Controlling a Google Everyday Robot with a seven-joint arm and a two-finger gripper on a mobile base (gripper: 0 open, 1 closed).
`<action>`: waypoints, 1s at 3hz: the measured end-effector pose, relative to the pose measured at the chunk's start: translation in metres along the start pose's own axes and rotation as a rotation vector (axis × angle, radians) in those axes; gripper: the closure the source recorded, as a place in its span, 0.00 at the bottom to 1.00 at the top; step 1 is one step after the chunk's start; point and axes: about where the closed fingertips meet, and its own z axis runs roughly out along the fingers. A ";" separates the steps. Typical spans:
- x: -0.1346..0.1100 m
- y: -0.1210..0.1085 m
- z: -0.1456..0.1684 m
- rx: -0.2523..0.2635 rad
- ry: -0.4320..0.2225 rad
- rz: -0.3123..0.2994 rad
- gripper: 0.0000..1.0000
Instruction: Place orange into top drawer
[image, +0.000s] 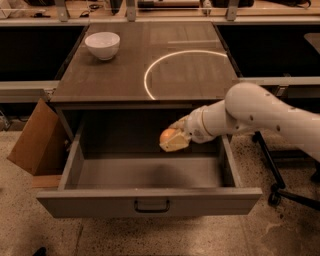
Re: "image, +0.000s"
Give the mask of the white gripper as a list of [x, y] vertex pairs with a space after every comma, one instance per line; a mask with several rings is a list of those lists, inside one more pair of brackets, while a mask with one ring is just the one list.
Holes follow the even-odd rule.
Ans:
[[195, 109], [188, 116], [170, 124], [169, 128], [175, 129], [176, 132], [168, 142], [161, 144], [159, 141], [159, 146], [165, 152], [175, 152], [187, 148], [191, 140], [198, 144], [212, 141], [214, 137], [206, 130], [204, 125], [204, 110], [205, 107]]

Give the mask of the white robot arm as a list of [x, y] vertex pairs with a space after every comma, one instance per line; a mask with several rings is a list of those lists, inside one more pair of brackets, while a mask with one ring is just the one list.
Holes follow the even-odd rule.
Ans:
[[202, 144], [250, 129], [272, 130], [320, 161], [320, 115], [290, 106], [248, 82], [231, 87], [224, 100], [201, 106], [171, 124], [160, 135], [159, 146], [174, 152], [191, 142]]

